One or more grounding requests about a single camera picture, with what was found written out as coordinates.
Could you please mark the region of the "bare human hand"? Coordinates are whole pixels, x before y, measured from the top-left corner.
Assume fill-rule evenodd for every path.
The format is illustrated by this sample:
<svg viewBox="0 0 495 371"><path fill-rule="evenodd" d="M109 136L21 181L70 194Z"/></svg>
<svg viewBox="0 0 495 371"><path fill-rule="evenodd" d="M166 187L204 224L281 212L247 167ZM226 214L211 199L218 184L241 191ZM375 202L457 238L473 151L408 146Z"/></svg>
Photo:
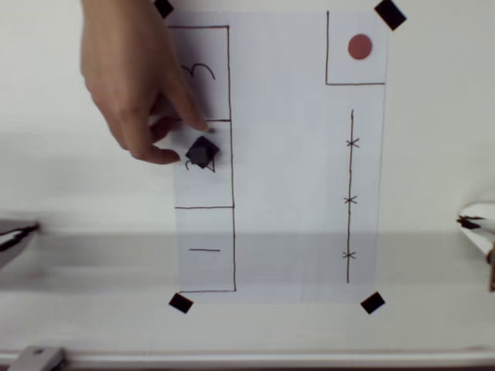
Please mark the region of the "bare human hand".
<svg viewBox="0 0 495 371"><path fill-rule="evenodd" d="M180 160L162 140L176 119L208 128L184 79L174 45L151 1L83 1L80 69L117 143L140 161Z"/></svg>

